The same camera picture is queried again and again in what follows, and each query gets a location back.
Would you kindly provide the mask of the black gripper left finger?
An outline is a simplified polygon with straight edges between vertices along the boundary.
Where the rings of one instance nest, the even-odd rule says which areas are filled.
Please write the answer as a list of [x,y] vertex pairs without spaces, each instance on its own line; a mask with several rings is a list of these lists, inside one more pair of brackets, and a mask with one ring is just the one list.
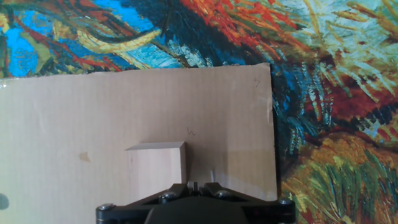
[[195,194],[195,183],[173,184],[170,188],[124,206],[105,203],[96,208],[96,224],[144,223],[150,212],[163,205]]

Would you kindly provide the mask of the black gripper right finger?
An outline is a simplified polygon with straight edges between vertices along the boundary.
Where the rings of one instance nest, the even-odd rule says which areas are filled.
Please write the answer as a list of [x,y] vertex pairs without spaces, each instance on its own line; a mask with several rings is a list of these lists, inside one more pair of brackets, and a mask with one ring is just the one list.
[[265,201],[222,187],[217,182],[197,187],[197,194],[237,206],[248,223],[296,223],[296,204],[290,199]]

